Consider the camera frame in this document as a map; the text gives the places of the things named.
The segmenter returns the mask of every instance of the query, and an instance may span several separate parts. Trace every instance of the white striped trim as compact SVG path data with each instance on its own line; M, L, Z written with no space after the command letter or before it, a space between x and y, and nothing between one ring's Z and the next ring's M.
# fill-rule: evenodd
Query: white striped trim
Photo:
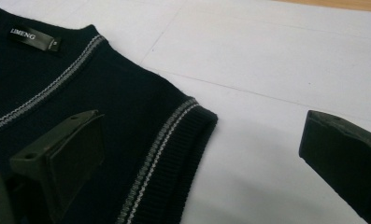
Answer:
M51 95L55 90L57 90L65 81L67 81L78 69L79 67L86 61L86 59L90 56L92 51L104 40L104 37L101 35L95 36L85 48L85 50L80 54L80 56L67 68L63 73L57 77L53 82L49 84L43 91L35 95L29 101L24 103L23 105L19 106L15 110L11 111L10 113L4 115L0 118L0 128L4 127L12 120L18 118L20 115L24 114L41 101L46 99L49 95Z
M172 116L164 124L163 128L159 131L159 133L158 133L155 141L153 142L152 147L151 147L151 149L150 149L150 151L149 151L149 153L148 153L148 155L147 155L147 157L146 157L146 159L144 161L143 166L141 167L141 169L138 172L138 175L136 177L136 181L133 184L132 188L130 189L130 192L129 192L129 194L127 196L127 199L126 199L126 201L125 201L125 203L124 203L124 205L123 205L123 207L121 209L121 213L118 216L118 219L116 221L116 224L123 224L125 222L126 216L128 215L131 207L133 206L133 202L135 200L135 196L137 195L138 192L140 192L139 191L139 188L140 188L140 186L142 184L141 182L145 178L145 176L147 175L147 171L150 168L150 164L152 163L153 157L156 154L156 151L157 151L157 149L159 147L159 144L164 139L164 137L165 137L165 141L167 140L167 134L166 134L167 133L167 130L170 128L170 126L176 120L177 120L177 122L175 123L175 126L177 126L178 121L179 121L178 116L180 116L180 118L182 119L182 117L184 116L183 111L187 107L189 107L190 105L196 106L197 103L196 103L196 101L194 99L191 99L191 100L185 102L184 104L182 104L180 107L177 108L177 110L172 114ZM173 130L174 130L173 127L170 129L169 135L173 132Z
M135 205L133 207L132 213L130 214L129 219L127 220L127 224L131 224L132 221L133 221L133 217L135 216L136 209L139 206L139 204L140 204L140 202L142 200L142 197L144 196L144 191L145 191L145 189L147 188L147 186L148 186L148 184L150 182L150 178L152 177L152 174L155 171L156 164L158 163L158 161L160 159L160 156L161 156L161 154L162 154L162 152L163 152L163 150L165 148L165 145L167 144L168 139L170 138L170 136L173 133L173 131L176 129L176 127L179 124L179 122L183 119L183 117L186 114L188 114L188 112L190 112L193 108L195 108L198 105L199 104L193 105L193 106L189 107L187 110L185 110L181 114L181 116L178 118L178 120L176 121L176 123L173 125L173 127L170 129L170 131L168 132L168 135L165 137L162 145L159 148L158 153L156 154L156 158L153 161L152 166L150 167L150 171L148 172L147 178L144 180L144 184L142 185L141 191L139 191L139 194L138 194L138 197L136 199Z

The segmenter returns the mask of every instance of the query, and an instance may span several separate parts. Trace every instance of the black clamp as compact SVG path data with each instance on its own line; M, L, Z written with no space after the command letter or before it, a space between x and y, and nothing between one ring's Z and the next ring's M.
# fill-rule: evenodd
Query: black clamp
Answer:
M98 111L72 116L10 158L0 175L0 224L54 224L104 160Z
M371 133L345 119L309 111L299 155L371 224Z

